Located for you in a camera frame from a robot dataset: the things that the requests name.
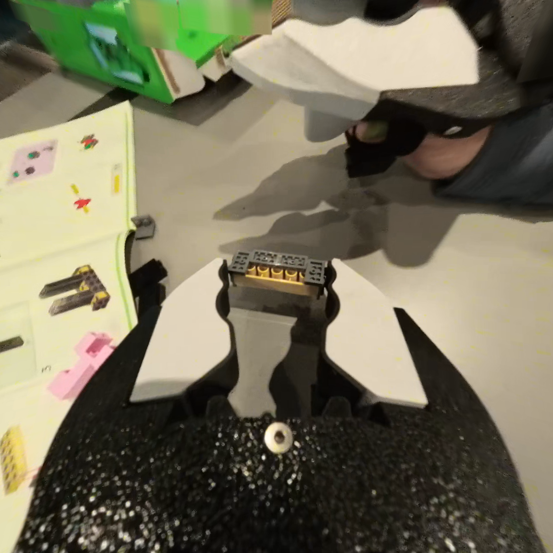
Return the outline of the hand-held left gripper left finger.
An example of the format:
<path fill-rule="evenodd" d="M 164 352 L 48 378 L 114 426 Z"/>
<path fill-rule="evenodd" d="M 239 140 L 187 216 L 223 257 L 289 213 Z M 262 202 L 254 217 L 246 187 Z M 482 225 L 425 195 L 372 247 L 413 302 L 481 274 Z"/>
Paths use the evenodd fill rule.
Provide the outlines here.
<path fill-rule="evenodd" d="M 229 395 L 239 378 L 229 320 L 227 262 L 216 258 L 164 300 L 139 369 L 131 403 L 214 389 Z"/>

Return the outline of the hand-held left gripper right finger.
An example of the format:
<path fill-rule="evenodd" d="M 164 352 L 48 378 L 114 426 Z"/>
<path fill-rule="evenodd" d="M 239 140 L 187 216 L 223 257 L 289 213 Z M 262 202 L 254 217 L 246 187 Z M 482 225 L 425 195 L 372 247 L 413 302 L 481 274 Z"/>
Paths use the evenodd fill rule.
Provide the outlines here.
<path fill-rule="evenodd" d="M 361 392 L 361 402 L 424 409 L 427 396 L 391 301 L 345 262 L 330 262 L 337 299 L 323 352 Z"/>

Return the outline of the person's right forearm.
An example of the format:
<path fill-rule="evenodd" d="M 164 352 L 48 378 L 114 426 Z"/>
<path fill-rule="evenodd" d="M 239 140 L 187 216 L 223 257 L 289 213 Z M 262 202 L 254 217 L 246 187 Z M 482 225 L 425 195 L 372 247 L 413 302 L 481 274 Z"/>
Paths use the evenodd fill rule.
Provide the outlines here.
<path fill-rule="evenodd" d="M 432 191 L 455 202 L 551 210 L 552 102 L 500 120 L 473 161 Z"/>

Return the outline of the person's right hand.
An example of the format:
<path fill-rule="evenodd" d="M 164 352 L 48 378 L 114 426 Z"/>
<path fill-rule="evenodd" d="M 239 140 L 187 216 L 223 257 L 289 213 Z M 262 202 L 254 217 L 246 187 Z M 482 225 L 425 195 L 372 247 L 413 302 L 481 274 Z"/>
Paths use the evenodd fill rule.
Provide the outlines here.
<path fill-rule="evenodd" d="M 428 134 L 412 153 L 402 157 L 414 174 L 428 180 L 450 179 L 465 169 L 486 144 L 493 126 L 463 138 Z"/>

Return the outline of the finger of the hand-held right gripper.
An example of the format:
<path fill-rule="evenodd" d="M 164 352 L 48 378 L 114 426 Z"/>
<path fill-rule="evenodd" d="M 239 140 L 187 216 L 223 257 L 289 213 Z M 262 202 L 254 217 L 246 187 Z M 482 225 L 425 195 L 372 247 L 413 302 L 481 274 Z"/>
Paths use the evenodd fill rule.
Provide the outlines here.
<path fill-rule="evenodd" d="M 304 108 L 310 142 L 342 135 L 377 104 L 379 93 L 340 76 L 283 31 L 262 35 L 230 54 L 233 72 L 251 85 Z"/>
<path fill-rule="evenodd" d="M 459 15 L 445 5 L 420 9 L 394 25 L 355 17 L 335 25 L 292 19 L 282 30 L 301 53 L 366 90 L 479 82 L 478 46 Z"/>

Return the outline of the grey desk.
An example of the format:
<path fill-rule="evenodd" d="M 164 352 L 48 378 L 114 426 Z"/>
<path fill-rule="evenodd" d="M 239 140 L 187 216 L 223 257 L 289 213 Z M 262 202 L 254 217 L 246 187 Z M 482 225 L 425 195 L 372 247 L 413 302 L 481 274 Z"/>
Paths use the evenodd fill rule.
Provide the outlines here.
<path fill-rule="evenodd" d="M 552 464 L 552 222 L 439 203 L 393 169 L 348 183 L 341 140 L 304 140 L 301 109 L 246 85 L 176 107 L 136 99 L 135 264 L 172 286 L 244 246 L 336 255 L 404 308 L 474 386 L 526 480 Z"/>

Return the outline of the pale green instruction booklet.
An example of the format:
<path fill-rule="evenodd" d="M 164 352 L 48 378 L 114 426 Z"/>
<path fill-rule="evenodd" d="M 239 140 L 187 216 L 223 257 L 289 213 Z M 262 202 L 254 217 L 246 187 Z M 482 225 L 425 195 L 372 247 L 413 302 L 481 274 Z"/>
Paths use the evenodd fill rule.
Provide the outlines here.
<path fill-rule="evenodd" d="M 72 400 L 46 389 L 89 332 L 135 326 L 129 101 L 1 139 L 1 496 L 35 479 Z"/>

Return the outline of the grey and yellow brick assembly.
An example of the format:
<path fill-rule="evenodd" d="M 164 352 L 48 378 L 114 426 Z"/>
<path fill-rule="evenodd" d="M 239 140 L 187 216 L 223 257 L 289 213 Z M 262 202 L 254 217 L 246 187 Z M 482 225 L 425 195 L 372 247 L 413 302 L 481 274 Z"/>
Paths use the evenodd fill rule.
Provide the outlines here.
<path fill-rule="evenodd" d="M 235 287 L 318 299 L 326 287 L 327 262 L 306 255 L 238 251 L 227 267 Z"/>

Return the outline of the green cardboard box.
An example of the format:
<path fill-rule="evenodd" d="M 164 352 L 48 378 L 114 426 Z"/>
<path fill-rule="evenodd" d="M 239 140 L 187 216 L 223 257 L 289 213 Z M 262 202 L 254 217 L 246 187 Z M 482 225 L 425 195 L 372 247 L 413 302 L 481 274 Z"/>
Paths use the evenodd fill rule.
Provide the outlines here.
<path fill-rule="evenodd" d="M 58 65 L 166 105 L 229 70 L 240 36 L 187 28 L 179 1 L 12 1 Z"/>

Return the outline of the pink brick assembly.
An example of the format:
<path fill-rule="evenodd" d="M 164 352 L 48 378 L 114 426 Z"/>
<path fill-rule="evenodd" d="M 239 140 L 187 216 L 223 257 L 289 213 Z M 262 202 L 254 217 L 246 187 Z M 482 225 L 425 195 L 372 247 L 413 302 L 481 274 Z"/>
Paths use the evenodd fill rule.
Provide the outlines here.
<path fill-rule="evenodd" d="M 59 372 L 46 389 L 59 400 L 76 399 L 114 350 L 110 335 L 87 333 L 74 348 L 78 357 L 76 363 Z"/>

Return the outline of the black brick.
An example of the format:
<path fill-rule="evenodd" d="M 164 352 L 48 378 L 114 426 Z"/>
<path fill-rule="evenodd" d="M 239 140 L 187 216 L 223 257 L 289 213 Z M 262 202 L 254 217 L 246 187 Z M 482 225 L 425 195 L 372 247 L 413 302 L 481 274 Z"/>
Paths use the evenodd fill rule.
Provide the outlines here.
<path fill-rule="evenodd" d="M 128 275 L 138 318 L 151 308 L 162 305 L 166 298 L 166 287 L 162 281 L 167 276 L 165 266 L 158 259 L 150 259 Z"/>

